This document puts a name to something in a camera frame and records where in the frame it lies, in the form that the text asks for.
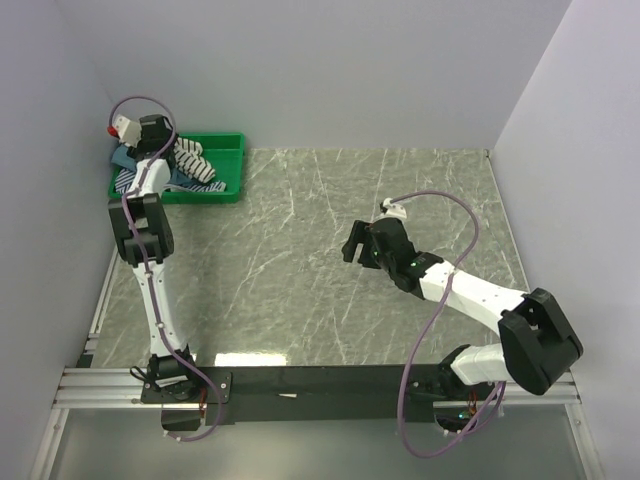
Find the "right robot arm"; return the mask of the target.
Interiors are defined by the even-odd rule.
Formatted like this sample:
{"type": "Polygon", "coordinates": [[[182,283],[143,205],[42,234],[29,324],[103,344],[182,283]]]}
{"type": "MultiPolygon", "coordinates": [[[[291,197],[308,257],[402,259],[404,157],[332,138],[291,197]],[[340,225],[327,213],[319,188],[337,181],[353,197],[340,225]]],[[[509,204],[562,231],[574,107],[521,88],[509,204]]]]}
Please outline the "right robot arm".
{"type": "Polygon", "coordinates": [[[398,218],[355,221],[341,252],[344,261],[383,270],[400,290],[442,301],[498,336],[495,344],[462,345],[438,364],[434,379],[425,383],[438,397],[460,399],[475,385],[509,381],[541,396],[584,352],[550,292],[526,293],[457,270],[416,250],[398,218]]]}

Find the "black white striped tank top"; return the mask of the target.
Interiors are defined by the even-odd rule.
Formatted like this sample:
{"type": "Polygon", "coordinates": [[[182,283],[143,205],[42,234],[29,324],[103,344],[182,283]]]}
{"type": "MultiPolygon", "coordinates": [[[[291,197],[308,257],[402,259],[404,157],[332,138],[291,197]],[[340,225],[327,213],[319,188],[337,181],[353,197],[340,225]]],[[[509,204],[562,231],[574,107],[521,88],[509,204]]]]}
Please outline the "black white striped tank top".
{"type": "Polygon", "coordinates": [[[178,137],[174,144],[174,160],[177,169],[199,184],[209,184],[215,177],[214,167],[204,158],[201,143],[178,137]]]}

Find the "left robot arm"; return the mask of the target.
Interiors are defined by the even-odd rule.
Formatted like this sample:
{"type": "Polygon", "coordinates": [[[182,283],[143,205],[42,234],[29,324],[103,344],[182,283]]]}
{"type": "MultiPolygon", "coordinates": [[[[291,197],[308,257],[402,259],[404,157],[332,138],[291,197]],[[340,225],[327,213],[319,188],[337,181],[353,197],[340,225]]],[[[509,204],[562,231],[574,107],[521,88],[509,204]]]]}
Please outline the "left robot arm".
{"type": "Polygon", "coordinates": [[[118,253],[141,290],[150,337],[147,366],[132,367],[130,374],[143,383],[144,402],[191,401],[199,395],[200,378],[188,342],[176,327],[167,282],[174,239],[162,203],[175,133],[163,115],[139,120],[117,115],[108,132],[135,161],[131,185],[108,206],[118,253]]]}

